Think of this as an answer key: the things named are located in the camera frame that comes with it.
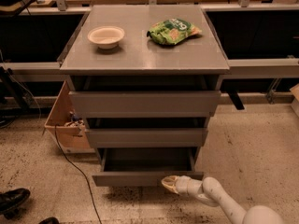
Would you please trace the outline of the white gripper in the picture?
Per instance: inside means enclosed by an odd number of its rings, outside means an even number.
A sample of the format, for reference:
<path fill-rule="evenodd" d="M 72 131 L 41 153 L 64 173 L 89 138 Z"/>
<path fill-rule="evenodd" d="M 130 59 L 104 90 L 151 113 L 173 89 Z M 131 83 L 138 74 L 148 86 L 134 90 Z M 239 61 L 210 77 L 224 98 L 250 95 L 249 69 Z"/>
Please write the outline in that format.
<path fill-rule="evenodd" d="M 169 191 L 181 196 L 198 196 L 203 193 L 203 182 L 185 175 L 180 177 L 177 175 L 166 176 L 161 183 Z"/>

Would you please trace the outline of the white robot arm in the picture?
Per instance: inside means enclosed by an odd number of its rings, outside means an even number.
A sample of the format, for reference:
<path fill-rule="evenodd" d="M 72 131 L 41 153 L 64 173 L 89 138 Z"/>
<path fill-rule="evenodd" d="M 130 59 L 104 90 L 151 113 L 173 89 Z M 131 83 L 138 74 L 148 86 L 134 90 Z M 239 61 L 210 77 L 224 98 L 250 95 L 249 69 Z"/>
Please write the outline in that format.
<path fill-rule="evenodd" d="M 276 211 L 267 206 L 256 205 L 245 210 L 214 177 L 200 181 L 185 175 L 170 175 L 162 180 L 162 184 L 177 195 L 193 197 L 211 207 L 219 206 L 232 224 L 286 224 Z"/>

